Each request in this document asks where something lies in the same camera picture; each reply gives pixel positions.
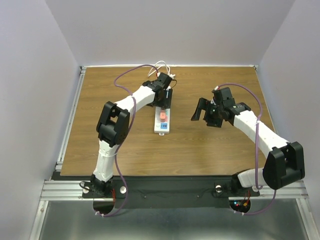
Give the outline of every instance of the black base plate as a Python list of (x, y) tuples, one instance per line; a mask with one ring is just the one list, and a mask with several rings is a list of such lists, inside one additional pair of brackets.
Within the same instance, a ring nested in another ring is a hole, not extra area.
[[(251, 188), (243, 188), (237, 193), (231, 191), (231, 176), (125, 176), (128, 185), (128, 200), (125, 209), (166, 209), (166, 208), (197, 208), (215, 207), (229, 208), (229, 197), (244, 197), (248, 190), (252, 197), (259, 196)], [(216, 192), (216, 186), (222, 192)], [(124, 186), (118, 176), (112, 179), (115, 189), (115, 208), (125, 199), (120, 193)], [(95, 192), (82, 194), (83, 198), (111, 198)]]

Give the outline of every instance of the white cable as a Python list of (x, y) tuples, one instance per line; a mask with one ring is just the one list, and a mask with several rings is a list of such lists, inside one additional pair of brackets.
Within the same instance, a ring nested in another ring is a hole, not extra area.
[[(154, 66), (157, 67), (157, 70), (159, 70), (161, 67), (164, 67), (164, 66), (165, 66), (166, 71), (167, 71), (167, 74), (168, 74), (168, 75), (170, 74), (170, 67), (166, 64), (165, 61), (163, 61), (163, 60), (157, 61), (157, 62), (154, 64)], [(153, 70), (153, 69), (154, 69), (153, 67), (150, 69), (150, 71), (149, 71), (149, 73), (148, 73), (148, 75), (147, 75), (148, 77), (150, 77), (152, 74), (154, 74), (154, 73), (156, 72), (156, 70)]]

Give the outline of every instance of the white backdrop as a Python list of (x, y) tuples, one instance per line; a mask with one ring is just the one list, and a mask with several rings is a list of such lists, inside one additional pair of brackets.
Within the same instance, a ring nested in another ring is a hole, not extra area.
[(45, 1), (1, 1), (1, 240), (29, 239), (78, 78), (78, 64)]
[(46, 0), (80, 65), (258, 64), (294, 0)]
[(304, 148), (305, 184), (320, 228), (320, 1), (296, 0), (258, 75), (279, 133)]

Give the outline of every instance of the power strip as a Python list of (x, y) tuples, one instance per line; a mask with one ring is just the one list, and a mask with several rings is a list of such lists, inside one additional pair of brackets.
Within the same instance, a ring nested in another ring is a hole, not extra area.
[(169, 86), (165, 93), (164, 108), (156, 106), (154, 116), (154, 132), (163, 136), (170, 132), (170, 107), (173, 90)]
[(160, 136), (170, 132), (170, 108), (155, 107), (154, 132)]

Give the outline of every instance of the white power strip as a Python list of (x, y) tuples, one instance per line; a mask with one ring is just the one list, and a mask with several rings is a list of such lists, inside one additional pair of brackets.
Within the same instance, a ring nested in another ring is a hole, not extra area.
[(160, 136), (170, 132), (170, 108), (155, 107), (154, 132)]

